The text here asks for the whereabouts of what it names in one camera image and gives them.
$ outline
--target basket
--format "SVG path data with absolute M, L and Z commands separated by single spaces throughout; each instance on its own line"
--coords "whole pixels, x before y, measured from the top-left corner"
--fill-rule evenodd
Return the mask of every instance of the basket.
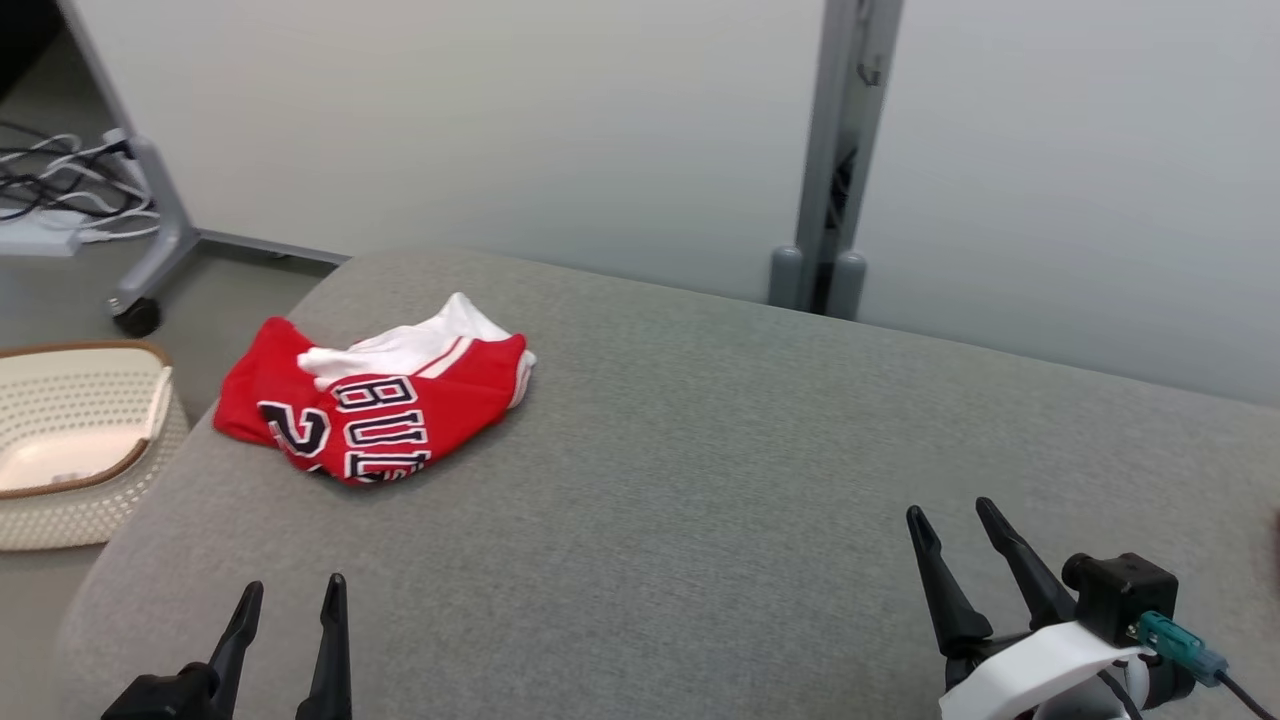
M 170 373 L 137 341 L 0 352 L 0 550 L 111 537 L 189 430 Z

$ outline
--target caster wheel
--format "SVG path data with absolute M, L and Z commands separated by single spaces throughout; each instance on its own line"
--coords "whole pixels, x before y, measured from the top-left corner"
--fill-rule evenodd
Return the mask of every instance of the caster wheel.
M 111 320 L 129 337 L 146 337 L 160 327 L 160 304 L 150 297 L 140 297 Z

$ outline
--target gray fabric tabletop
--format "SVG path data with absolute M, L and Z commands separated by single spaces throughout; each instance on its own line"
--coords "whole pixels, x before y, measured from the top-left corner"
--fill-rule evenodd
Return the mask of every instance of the gray fabric tabletop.
M 457 252 L 351 260 L 292 319 L 346 346 L 453 291 L 527 334 L 525 404 L 364 489 L 206 418 L 64 623 L 64 717 L 207 659 L 255 579 L 237 717 L 292 717 L 333 571 L 358 720 L 933 717 L 942 659 L 906 507 L 997 632 L 1028 619 L 979 495 L 1051 568 L 1133 551 L 1175 573 L 1176 618 L 1280 708 L 1280 413 Z M 1151 715 L 1244 710 L 1201 688 Z

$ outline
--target red object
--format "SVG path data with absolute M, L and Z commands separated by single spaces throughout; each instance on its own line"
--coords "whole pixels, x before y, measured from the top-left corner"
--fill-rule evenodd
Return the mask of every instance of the red object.
M 316 389 L 316 377 L 298 368 L 315 345 L 271 318 L 223 382 L 214 428 L 276 446 L 294 466 L 346 484 L 401 479 L 502 420 L 524 395 L 531 368 L 521 363 L 524 336 L 460 343 L 461 352 L 453 343 L 422 359 L 421 374 L 366 373 Z

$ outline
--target teal cable connector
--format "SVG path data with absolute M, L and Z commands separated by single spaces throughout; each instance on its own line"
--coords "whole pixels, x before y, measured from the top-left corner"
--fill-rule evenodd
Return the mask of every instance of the teal cable connector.
M 1137 639 L 1196 675 L 1204 687 L 1217 687 L 1220 673 L 1226 673 L 1226 659 L 1204 647 L 1204 641 L 1188 633 L 1160 612 L 1143 612 L 1138 619 Z

